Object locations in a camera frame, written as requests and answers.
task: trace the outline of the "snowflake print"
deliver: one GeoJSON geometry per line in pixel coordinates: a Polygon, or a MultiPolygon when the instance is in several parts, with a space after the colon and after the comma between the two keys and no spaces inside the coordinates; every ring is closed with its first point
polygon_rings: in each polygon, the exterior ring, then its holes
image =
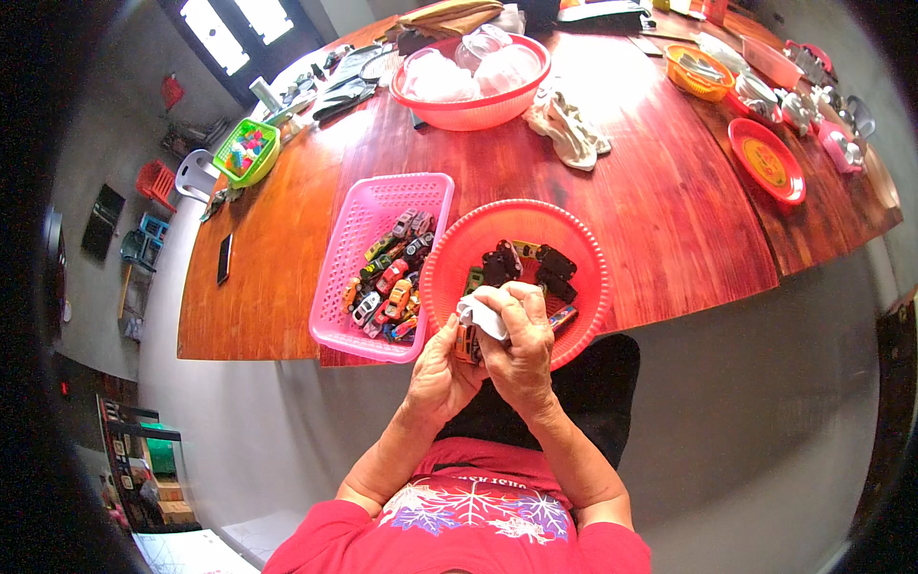
{"type": "Polygon", "coordinates": [[[520,511],[520,516],[539,524],[545,532],[550,532],[555,538],[567,540],[567,530],[570,527],[570,518],[561,502],[553,497],[533,490],[535,496],[521,496],[518,501],[510,503],[520,511]]]}
{"type": "Polygon", "coordinates": [[[442,498],[443,491],[432,489],[429,485],[420,484],[425,478],[405,485],[402,490],[396,492],[396,495],[389,499],[386,506],[383,507],[383,518],[379,525],[389,522],[396,517],[398,511],[403,508],[416,511],[419,509],[442,511],[449,506],[449,502],[442,498]]]}
{"type": "Polygon", "coordinates": [[[539,524],[531,523],[519,516],[510,516],[509,520],[489,520],[487,523],[496,527],[499,535],[505,535],[510,538],[529,536],[530,542],[535,540],[543,546],[546,542],[551,541],[551,538],[542,536],[544,531],[539,524]]]}
{"type": "Polygon", "coordinates": [[[482,484],[472,482],[472,489],[456,489],[456,492],[447,492],[443,498],[451,503],[453,507],[453,516],[460,519],[463,524],[468,526],[482,526],[485,522],[485,515],[489,512],[500,512],[502,516],[513,515],[511,500],[506,496],[492,496],[490,491],[481,493],[476,489],[482,484]]]}
{"type": "Polygon", "coordinates": [[[401,526],[402,530],[408,530],[411,526],[417,526],[434,536],[439,536],[443,528],[455,528],[460,525],[457,521],[450,518],[451,515],[452,513],[449,511],[402,508],[398,510],[396,519],[392,521],[392,525],[401,526]]]}

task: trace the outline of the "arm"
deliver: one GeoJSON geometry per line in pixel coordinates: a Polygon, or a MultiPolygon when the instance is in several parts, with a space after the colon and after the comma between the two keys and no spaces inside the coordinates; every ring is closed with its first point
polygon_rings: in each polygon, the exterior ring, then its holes
{"type": "Polygon", "coordinates": [[[453,359],[459,321],[450,316],[424,346],[408,395],[379,440],[360,457],[338,488],[338,500],[364,507],[371,518],[411,479],[433,440],[481,388],[481,372],[453,359]]]}
{"type": "Polygon", "coordinates": [[[335,498],[356,502],[375,518],[409,481],[441,428],[403,402],[383,435],[351,468],[335,498]]]}
{"type": "Polygon", "coordinates": [[[634,530],[628,490],[606,457],[570,420],[552,394],[542,412],[520,413],[548,459],[561,491],[574,505],[577,530],[616,523],[634,530]]]}
{"type": "Polygon", "coordinates": [[[618,473],[567,417],[552,392],[554,335],[542,291],[509,282],[500,289],[479,287],[476,298],[500,313],[510,346],[478,332],[482,355],[500,396],[520,414],[574,506],[578,530],[592,523],[616,523],[634,530],[631,501],[618,473]]]}

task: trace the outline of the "person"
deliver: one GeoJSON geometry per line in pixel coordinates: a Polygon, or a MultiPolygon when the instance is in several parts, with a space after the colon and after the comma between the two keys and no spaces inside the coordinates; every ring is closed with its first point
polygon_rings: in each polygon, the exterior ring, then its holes
{"type": "MultiPolygon", "coordinates": [[[[553,387],[554,335],[542,291],[510,282],[479,287],[475,297],[500,314],[509,345],[478,330],[484,368],[457,361],[458,318],[452,315],[425,345],[382,436],[353,466],[335,500],[310,509],[264,574],[650,572],[650,549],[634,532],[628,491],[553,387]],[[504,442],[530,440],[532,448],[463,435],[457,415],[466,406],[474,410],[470,402],[486,377],[527,433],[504,442]]],[[[568,380],[576,382],[596,373],[572,374],[568,380]]],[[[628,410],[632,392],[623,393],[628,410]]],[[[498,438],[519,434],[494,434],[483,417],[487,408],[468,421],[498,438]]],[[[611,434],[599,418],[608,417],[593,412],[584,426],[603,443],[611,434]]],[[[623,445],[610,444],[616,440],[603,446],[621,456],[623,445]]]]}

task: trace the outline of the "red plastic plate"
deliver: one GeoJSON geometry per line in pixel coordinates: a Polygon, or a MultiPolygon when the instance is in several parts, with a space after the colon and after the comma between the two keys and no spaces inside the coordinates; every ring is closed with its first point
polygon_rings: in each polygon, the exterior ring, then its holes
{"type": "Polygon", "coordinates": [[[746,171],[775,199],[795,206],[806,198],[800,164],[778,136],[745,118],[730,122],[727,133],[746,171]]]}

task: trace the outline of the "green plastic chair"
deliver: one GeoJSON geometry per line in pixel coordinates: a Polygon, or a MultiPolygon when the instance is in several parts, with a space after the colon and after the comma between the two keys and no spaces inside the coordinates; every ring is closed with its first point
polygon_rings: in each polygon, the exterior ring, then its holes
{"type": "Polygon", "coordinates": [[[128,231],[121,240],[121,259],[150,273],[156,273],[154,265],[159,254],[159,246],[141,230],[128,231]]]}

